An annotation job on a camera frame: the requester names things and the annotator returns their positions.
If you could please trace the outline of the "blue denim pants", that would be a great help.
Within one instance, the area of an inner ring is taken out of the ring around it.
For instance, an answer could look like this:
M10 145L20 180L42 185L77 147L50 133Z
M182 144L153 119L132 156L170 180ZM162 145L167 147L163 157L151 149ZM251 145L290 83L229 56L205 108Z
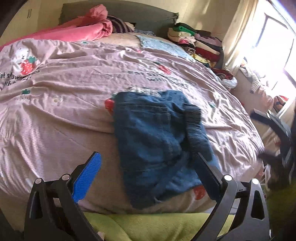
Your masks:
M218 161L199 107L175 90L120 92L114 102L114 133L132 207L148 208L199 185L220 199L208 170Z

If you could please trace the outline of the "lime green garment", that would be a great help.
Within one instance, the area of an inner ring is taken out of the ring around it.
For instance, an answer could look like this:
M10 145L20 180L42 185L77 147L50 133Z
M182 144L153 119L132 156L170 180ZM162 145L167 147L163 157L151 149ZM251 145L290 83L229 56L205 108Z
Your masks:
M208 213L84 215L104 240L191 240L209 217Z

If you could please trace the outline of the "pink strawberry print duvet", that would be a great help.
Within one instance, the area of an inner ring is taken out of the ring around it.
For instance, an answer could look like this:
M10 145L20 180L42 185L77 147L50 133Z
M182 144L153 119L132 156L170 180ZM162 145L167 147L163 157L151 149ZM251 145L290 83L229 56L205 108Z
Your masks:
M201 120L222 174L250 181L263 169L260 135L239 100L202 64L168 52L101 42L23 39L1 51L1 199L24 208L34 181L58 179L93 152L102 166L79 202L98 213L201 212L202 185L154 206L125 191L114 99L120 92L182 92Z

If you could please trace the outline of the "cream window curtain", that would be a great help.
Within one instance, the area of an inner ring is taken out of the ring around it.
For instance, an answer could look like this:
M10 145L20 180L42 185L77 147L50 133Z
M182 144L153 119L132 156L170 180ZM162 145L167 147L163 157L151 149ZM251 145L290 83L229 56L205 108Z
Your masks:
M224 68L236 74L247 44L247 35L251 25L258 1L240 1L232 22L222 41L224 52Z

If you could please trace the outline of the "stack of folded clothes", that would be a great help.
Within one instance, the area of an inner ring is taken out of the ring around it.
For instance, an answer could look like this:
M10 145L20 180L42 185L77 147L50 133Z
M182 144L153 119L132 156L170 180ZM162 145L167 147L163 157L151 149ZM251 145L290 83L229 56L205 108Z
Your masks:
M168 29L167 37L206 67L223 68L222 41L212 36L211 32L196 30L185 23L176 23Z

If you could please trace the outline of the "light blue patterned sheet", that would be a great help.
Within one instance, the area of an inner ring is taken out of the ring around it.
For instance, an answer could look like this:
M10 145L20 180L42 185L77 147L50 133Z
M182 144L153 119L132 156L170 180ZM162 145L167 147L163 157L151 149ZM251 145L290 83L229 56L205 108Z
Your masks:
M188 61L195 62L193 57L191 57L180 46L174 43L162 41L144 35L136 35L136 37L139 39L141 46L144 48L165 51L173 56L182 57Z

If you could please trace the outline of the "pink fleece blanket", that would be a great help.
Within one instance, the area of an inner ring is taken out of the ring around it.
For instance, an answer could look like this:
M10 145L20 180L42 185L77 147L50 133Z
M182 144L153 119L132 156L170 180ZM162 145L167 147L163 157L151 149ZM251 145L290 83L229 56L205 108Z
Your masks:
M66 42L93 41L112 34L112 22L103 4L91 8L85 15L78 16L54 28L40 30L30 35L14 39L1 46L3 49L22 39L61 40Z

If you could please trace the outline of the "cream built-in wardrobe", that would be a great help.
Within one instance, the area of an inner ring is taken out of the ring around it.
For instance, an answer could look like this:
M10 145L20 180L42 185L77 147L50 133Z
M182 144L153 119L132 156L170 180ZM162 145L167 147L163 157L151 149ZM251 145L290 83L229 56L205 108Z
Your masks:
M37 31L42 1L27 1L14 15L1 36L1 45Z

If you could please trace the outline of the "striped dark garment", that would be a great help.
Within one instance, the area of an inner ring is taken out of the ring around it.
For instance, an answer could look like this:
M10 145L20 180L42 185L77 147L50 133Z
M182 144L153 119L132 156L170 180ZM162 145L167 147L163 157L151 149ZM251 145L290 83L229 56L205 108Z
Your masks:
M120 18L117 18L113 15L108 15L107 19L111 21L114 34L124 34L134 32L134 25L129 22L124 22Z

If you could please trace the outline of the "grey upholstered headboard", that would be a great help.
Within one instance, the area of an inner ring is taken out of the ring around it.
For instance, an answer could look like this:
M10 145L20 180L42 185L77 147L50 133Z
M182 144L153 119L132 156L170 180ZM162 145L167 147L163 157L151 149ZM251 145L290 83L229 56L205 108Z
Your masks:
M178 13L133 1L78 1L63 4L59 24L83 16L100 4L106 7L108 14L125 22L135 23L137 30L152 31L161 38L167 37L168 29L175 25L179 17Z

